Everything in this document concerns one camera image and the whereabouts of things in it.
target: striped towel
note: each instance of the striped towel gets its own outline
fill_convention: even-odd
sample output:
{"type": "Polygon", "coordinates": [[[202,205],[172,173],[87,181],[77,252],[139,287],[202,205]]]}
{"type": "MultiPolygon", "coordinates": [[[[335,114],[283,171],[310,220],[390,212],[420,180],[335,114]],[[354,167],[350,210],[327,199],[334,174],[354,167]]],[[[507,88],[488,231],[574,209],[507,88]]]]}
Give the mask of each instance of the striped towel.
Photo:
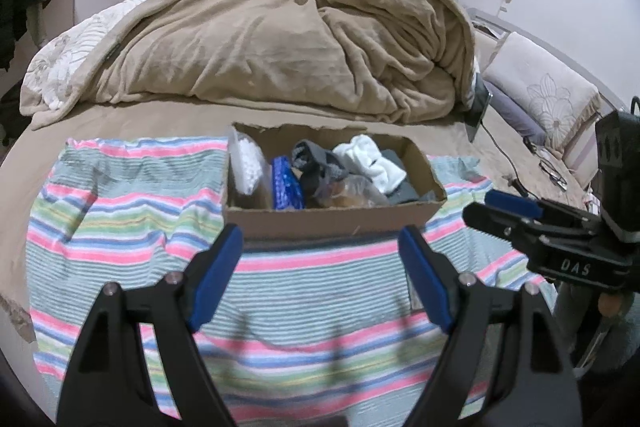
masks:
{"type": "MultiPolygon", "coordinates": [[[[154,283],[213,241],[224,155],[224,140],[208,138],[67,144],[34,204],[27,247],[36,366],[54,393],[104,282],[154,283]]],[[[426,226],[432,246],[487,284],[532,280],[553,298],[522,254],[463,224],[462,208],[491,186],[478,161],[431,162],[449,197],[426,226]]],[[[142,337],[159,406],[177,415],[152,328],[142,326],[142,337]]],[[[412,313],[389,238],[246,252],[195,340],[239,423],[296,425],[339,411],[353,426],[395,426],[446,338],[412,313]]],[[[467,412],[485,388],[480,379],[467,412]]]]}

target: black cable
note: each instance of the black cable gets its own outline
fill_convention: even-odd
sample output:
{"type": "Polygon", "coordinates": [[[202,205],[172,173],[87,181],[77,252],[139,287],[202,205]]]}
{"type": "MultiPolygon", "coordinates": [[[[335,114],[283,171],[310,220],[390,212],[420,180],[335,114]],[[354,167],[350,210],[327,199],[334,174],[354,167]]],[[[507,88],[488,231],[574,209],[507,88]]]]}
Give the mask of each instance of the black cable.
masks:
{"type": "Polygon", "coordinates": [[[513,172],[516,176],[517,181],[520,182],[520,185],[522,185],[522,187],[529,193],[531,194],[534,198],[536,198],[537,200],[539,200],[540,198],[537,197],[533,192],[531,192],[527,187],[524,186],[524,183],[522,183],[522,180],[520,179],[520,176],[518,175],[518,170],[516,169],[515,163],[513,163],[513,161],[511,161],[511,158],[509,158],[509,155],[502,150],[502,148],[498,145],[498,142],[495,140],[494,136],[489,132],[489,130],[484,126],[484,122],[480,122],[480,125],[482,126],[482,128],[484,129],[484,131],[489,135],[489,138],[491,138],[491,141],[494,142],[494,145],[496,147],[496,149],[498,151],[500,151],[505,158],[507,158],[509,160],[509,163],[511,164],[511,168],[513,168],[513,172]]]}

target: blue plastic wrapper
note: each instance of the blue plastic wrapper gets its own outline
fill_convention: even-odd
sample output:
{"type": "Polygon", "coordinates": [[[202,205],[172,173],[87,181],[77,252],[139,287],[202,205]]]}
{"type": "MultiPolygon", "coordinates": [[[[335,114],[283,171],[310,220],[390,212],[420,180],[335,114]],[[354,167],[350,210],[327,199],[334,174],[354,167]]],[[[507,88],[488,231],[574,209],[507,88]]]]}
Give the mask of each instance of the blue plastic wrapper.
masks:
{"type": "Polygon", "coordinates": [[[291,171],[291,164],[286,156],[278,156],[271,161],[271,184],[275,210],[286,210],[286,208],[302,210],[305,208],[302,188],[291,171]]]}

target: cardboard box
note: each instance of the cardboard box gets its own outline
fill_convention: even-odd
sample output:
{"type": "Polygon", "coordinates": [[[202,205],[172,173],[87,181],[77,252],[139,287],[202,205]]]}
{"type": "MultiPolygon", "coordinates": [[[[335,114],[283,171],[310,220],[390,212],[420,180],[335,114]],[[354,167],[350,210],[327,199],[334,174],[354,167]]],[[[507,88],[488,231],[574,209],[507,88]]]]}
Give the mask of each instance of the cardboard box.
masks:
{"type": "Polygon", "coordinates": [[[223,212],[226,223],[236,223],[248,239],[321,239],[350,237],[373,233],[397,232],[406,225],[423,226],[447,200],[447,193],[437,180],[428,159],[407,137],[371,134],[363,128],[315,128],[284,124],[278,127],[235,123],[234,127],[249,135],[261,147],[268,162],[280,155],[290,157],[293,146],[302,139],[316,142],[326,149],[349,142],[358,134],[367,134],[380,150],[393,149],[406,168],[409,181],[423,195],[433,190],[436,201],[416,201],[374,208],[306,208],[304,210],[273,210],[272,208],[241,208],[228,170],[226,200],[223,212]]]}

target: screw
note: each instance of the screw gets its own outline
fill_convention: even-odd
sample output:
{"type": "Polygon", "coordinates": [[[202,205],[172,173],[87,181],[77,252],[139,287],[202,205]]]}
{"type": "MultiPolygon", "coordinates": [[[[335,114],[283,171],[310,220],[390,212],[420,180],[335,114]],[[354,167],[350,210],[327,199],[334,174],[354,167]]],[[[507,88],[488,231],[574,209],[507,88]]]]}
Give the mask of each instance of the screw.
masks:
{"type": "Polygon", "coordinates": [[[102,292],[105,295],[108,295],[111,297],[112,295],[115,295],[115,293],[118,291],[118,288],[119,288],[118,283],[112,281],[112,282],[108,282],[102,287],[102,292]]]}
{"type": "Polygon", "coordinates": [[[476,284],[476,281],[478,281],[478,279],[476,279],[476,276],[471,272],[462,272],[460,275],[458,275],[458,280],[465,286],[473,286],[474,284],[476,284]]]}
{"type": "Polygon", "coordinates": [[[537,284],[533,284],[532,282],[524,283],[524,290],[529,295],[538,295],[540,293],[540,288],[538,287],[538,285],[537,284]]]}
{"type": "Polygon", "coordinates": [[[179,284],[182,282],[182,272],[169,272],[164,276],[167,284],[179,284]]]}

